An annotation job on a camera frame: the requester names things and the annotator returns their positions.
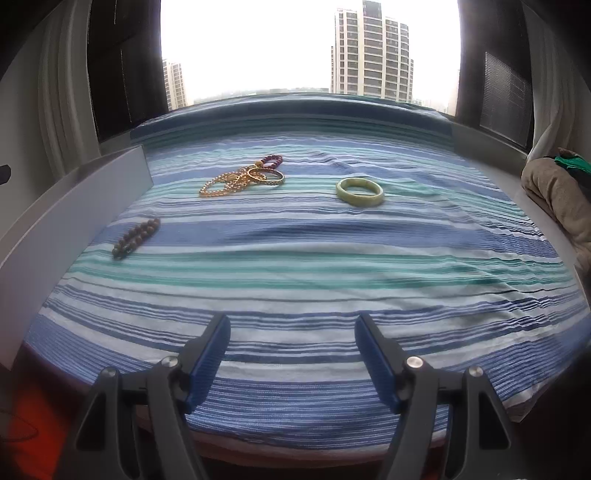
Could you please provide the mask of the gold bangle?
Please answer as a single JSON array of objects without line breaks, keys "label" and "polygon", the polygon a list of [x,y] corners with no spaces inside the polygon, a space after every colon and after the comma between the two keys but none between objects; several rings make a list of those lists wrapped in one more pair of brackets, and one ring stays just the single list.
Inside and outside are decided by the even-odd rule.
[{"label": "gold bangle", "polygon": [[246,171],[246,176],[250,181],[269,186],[283,184],[286,177],[283,173],[273,168],[253,167]]}]

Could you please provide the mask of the pale green jade bangle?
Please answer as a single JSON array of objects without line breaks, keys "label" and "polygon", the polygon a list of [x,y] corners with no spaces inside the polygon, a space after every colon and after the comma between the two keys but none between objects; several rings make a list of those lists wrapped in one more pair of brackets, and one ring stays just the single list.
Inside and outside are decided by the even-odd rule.
[{"label": "pale green jade bangle", "polygon": [[361,177],[349,177],[339,180],[335,185],[339,200],[359,208],[370,208],[385,202],[384,189],[376,182]]}]

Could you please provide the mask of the white right curtain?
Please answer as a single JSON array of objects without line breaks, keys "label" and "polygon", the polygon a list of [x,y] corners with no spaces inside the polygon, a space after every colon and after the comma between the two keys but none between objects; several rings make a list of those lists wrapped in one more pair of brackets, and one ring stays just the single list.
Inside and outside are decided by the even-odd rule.
[{"label": "white right curtain", "polygon": [[590,158],[590,90],[565,44],[535,12],[523,5],[530,46],[534,108],[530,160],[564,147]]}]

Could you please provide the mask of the blue green striped bedsheet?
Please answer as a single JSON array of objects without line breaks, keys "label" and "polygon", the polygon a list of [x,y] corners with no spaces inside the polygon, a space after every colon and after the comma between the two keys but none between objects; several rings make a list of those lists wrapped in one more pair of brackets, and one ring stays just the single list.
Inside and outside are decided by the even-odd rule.
[{"label": "blue green striped bedsheet", "polygon": [[[517,415],[589,343],[573,274],[436,112],[231,99],[130,139],[153,185],[72,263],[25,338],[69,377],[149,367],[222,312],[231,338],[190,426],[236,450],[355,458],[383,452],[397,423],[356,347],[362,313],[434,367],[483,367]],[[286,179],[254,183],[253,167]],[[385,202],[339,200],[349,177]]]}]

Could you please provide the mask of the beige folded blanket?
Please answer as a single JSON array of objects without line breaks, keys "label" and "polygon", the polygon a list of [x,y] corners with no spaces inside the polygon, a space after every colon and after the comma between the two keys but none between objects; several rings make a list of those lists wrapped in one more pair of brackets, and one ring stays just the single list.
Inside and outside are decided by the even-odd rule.
[{"label": "beige folded blanket", "polygon": [[[582,157],[562,147],[556,156]],[[562,168],[555,163],[556,156],[530,160],[521,173],[521,185],[527,196],[565,232],[576,251],[581,274],[589,279],[590,175]]]}]

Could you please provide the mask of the white left curtain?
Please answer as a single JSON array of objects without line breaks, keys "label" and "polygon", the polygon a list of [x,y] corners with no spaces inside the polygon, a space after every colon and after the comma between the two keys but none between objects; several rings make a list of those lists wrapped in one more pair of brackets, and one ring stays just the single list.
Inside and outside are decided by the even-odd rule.
[{"label": "white left curtain", "polygon": [[87,68],[91,3],[62,2],[49,15],[38,71],[39,123],[55,179],[100,156]]}]

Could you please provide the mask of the white curtain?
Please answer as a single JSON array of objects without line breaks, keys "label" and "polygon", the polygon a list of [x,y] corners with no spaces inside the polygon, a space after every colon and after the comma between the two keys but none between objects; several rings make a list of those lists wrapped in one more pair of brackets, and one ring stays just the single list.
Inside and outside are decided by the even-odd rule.
[{"label": "white curtain", "polygon": [[39,123],[55,179],[100,156],[87,68],[91,3],[62,2],[49,15],[38,71]]},{"label": "white curtain", "polygon": [[530,46],[534,108],[530,160],[564,147],[590,158],[590,90],[565,44],[535,12],[523,5]]}]

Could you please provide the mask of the white open storage box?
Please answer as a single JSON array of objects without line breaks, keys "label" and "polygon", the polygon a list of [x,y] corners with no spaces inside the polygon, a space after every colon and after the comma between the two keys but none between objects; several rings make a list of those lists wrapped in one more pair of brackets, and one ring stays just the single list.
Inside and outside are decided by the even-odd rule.
[{"label": "white open storage box", "polygon": [[41,195],[1,238],[1,365],[10,370],[30,323],[96,235],[153,185],[143,149],[96,158]]}]

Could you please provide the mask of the green cloth bag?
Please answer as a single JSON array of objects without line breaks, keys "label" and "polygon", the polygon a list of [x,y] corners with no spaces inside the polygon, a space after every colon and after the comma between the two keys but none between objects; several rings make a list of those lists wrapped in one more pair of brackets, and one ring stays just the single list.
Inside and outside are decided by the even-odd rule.
[{"label": "green cloth bag", "polygon": [[556,156],[555,163],[566,170],[591,175],[591,164],[582,157],[575,156],[572,158],[565,158],[562,156]]}]

